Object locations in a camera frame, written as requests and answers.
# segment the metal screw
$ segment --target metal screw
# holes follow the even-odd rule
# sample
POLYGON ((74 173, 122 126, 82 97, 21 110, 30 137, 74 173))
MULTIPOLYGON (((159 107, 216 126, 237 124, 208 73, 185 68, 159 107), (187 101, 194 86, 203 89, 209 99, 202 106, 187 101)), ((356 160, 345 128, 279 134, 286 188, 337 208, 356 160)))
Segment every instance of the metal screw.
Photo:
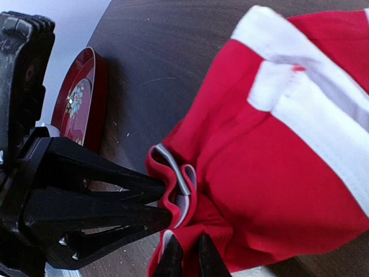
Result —
POLYGON ((60 245, 63 245, 63 246, 67 246, 67 240, 65 237, 62 237, 60 240, 59 240, 59 244, 60 245))
POLYGON ((4 151, 0 150, 0 166, 4 163, 4 151))
POLYGON ((73 260, 78 261, 78 254, 75 252, 75 254, 71 257, 73 260))

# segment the round tray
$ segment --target round tray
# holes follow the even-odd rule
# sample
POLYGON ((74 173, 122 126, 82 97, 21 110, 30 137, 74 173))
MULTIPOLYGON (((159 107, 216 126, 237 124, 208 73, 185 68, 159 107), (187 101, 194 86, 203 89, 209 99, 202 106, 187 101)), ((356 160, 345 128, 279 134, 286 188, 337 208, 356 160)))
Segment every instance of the round tray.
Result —
POLYGON ((104 128, 108 92, 105 60, 93 49, 82 50, 71 65, 52 115, 51 124, 68 137, 98 152, 104 128))

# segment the white fabric strip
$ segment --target white fabric strip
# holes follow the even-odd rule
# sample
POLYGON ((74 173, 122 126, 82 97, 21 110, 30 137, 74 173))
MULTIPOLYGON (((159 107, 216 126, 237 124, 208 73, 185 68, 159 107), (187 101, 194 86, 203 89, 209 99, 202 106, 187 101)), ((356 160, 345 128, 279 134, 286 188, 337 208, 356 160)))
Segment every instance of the white fabric strip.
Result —
POLYGON ((307 143, 369 216, 366 93, 292 24, 268 8, 252 8, 232 38, 267 60, 255 78, 249 103, 270 111, 307 143), (294 71, 296 63, 307 70, 294 71))
POLYGON ((325 95, 369 131, 369 96, 344 70, 272 9, 252 7, 232 34, 265 60, 299 64, 325 95))

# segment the wooden surface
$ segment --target wooden surface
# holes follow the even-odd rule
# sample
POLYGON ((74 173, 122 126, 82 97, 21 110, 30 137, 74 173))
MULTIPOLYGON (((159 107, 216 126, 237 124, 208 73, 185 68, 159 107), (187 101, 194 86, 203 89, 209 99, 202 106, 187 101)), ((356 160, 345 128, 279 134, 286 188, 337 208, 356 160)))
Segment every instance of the wooden surface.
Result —
MULTIPOLYGON (((144 173, 149 147, 185 116, 213 58, 256 4, 289 17, 362 9, 369 0, 112 0, 89 42, 110 75, 100 154, 144 173)), ((157 242, 154 235, 125 246, 82 275, 143 277, 157 242)))

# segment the red garment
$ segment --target red garment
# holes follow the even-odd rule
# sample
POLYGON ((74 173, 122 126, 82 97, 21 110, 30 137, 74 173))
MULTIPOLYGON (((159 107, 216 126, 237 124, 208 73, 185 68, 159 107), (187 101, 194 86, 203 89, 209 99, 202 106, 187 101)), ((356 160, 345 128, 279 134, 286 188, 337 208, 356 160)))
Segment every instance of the red garment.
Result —
MULTIPOLYGON (((364 11, 289 21, 369 91, 364 11)), ((191 220, 170 228, 184 251, 183 276, 198 276, 195 244, 202 233, 211 236, 235 272, 299 254, 325 253, 369 229, 367 215, 337 174, 287 125, 246 101, 262 61, 253 50, 230 40, 188 115, 163 141, 179 164, 195 167, 198 178, 191 220)), ((146 166, 149 175, 165 180, 171 193, 175 190, 169 167, 151 155, 146 166)), ((168 195, 160 206, 176 209, 168 195)), ((160 243, 148 276, 161 251, 160 243)))

